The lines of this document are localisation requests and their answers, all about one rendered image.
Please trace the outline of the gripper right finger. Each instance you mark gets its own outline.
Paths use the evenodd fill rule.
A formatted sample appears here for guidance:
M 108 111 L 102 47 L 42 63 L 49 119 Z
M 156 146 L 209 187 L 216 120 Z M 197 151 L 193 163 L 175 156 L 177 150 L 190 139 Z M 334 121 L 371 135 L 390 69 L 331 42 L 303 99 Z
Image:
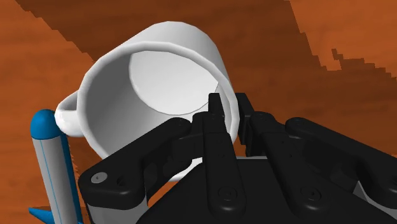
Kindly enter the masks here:
M 301 219 L 397 219 L 397 158 L 305 118 L 279 123 L 236 95 L 239 138 L 265 155 Z

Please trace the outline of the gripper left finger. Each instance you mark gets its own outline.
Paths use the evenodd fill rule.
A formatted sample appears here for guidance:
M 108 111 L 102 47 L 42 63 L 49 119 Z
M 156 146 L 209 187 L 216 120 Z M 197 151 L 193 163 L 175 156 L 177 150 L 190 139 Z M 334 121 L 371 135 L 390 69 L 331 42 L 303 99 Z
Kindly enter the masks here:
M 192 120 L 171 118 L 87 169 L 78 186 L 91 220 L 234 220 L 246 193 L 219 94 Z

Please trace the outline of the white mug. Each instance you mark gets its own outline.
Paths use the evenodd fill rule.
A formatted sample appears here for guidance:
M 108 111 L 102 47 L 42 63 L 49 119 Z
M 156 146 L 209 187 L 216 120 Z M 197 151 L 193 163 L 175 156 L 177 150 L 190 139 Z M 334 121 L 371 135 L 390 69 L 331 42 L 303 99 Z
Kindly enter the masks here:
M 212 39 L 184 22 L 160 22 L 100 57 L 77 91 L 59 103 L 55 120 L 106 158 L 172 117 L 191 120 L 218 93 L 230 137 L 239 109 Z

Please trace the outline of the grey and blue toy rocket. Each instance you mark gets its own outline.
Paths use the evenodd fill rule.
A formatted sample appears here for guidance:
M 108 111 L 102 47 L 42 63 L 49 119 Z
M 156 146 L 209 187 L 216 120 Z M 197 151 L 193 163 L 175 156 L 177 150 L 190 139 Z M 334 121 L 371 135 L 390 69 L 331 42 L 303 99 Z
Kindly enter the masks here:
M 83 224 L 69 144 L 54 114 L 42 109 L 31 120 L 32 143 L 50 210 L 30 208 L 29 213 L 45 224 Z

